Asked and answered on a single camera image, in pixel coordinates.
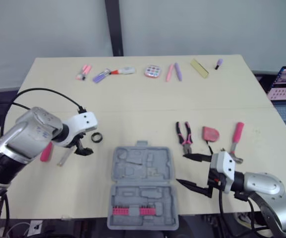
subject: pink highlighter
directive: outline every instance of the pink highlighter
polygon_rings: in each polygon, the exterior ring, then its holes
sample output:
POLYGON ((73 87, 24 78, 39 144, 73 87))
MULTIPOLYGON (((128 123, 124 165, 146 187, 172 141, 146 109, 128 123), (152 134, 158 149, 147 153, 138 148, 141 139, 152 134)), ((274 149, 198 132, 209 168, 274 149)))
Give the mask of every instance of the pink highlighter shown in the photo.
POLYGON ((172 69, 173 69, 173 63, 169 66, 168 73, 167 73, 167 76, 166 76, 166 82, 169 82, 170 79, 171 79, 172 69))
POLYGON ((50 154, 53 149, 53 144, 50 142, 47 147, 43 150, 42 155, 40 156, 41 162, 48 162, 50 160, 50 154))

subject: black ring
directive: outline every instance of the black ring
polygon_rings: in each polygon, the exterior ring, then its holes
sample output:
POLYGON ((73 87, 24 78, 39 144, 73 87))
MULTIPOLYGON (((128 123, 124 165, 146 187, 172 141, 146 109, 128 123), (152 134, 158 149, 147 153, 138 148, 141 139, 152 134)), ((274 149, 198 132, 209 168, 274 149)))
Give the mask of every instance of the black ring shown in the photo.
POLYGON ((102 136, 101 133, 95 132, 95 133, 93 133, 93 134, 91 135, 91 140, 92 140, 94 143, 99 143, 99 142, 101 142, 101 141, 103 140, 103 136, 102 136), (97 136, 97 135, 99 135, 100 138, 99 138, 98 140, 95 140, 94 137, 97 136))

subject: power strip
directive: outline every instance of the power strip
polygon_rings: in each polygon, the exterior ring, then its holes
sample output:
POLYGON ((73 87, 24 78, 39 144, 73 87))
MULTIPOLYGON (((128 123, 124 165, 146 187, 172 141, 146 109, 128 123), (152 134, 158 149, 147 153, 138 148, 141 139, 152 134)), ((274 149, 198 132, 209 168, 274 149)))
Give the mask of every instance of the power strip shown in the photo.
POLYGON ((27 236, 40 234, 42 232, 42 223, 43 220, 31 220, 27 236))

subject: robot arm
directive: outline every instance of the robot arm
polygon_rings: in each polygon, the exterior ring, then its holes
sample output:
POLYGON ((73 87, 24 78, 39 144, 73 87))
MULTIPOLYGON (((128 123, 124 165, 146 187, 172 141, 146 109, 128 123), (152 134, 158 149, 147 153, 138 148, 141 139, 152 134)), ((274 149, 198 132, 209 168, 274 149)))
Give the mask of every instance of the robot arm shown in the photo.
POLYGON ((0 139, 0 196, 12 179, 53 141, 62 147, 76 146, 76 154, 89 155, 80 139, 95 130, 98 122, 92 112, 85 112, 61 122, 44 109, 34 107, 16 120, 16 124, 0 139))
POLYGON ((208 187, 177 179, 188 189, 212 197, 213 188, 224 193, 234 191, 234 197, 243 201, 251 198, 259 206, 261 213, 274 237, 286 237, 286 192, 283 183, 268 173, 241 173, 235 171, 232 157, 222 151, 212 156, 187 154, 194 161, 210 162, 208 187))

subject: black pole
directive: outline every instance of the black pole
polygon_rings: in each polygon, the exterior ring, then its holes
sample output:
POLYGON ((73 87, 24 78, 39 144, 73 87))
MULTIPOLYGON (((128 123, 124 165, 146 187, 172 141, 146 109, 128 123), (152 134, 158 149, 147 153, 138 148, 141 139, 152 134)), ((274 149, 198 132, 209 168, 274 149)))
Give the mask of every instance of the black pole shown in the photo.
POLYGON ((124 56, 118 0, 105 0, 113 56, 124 56))

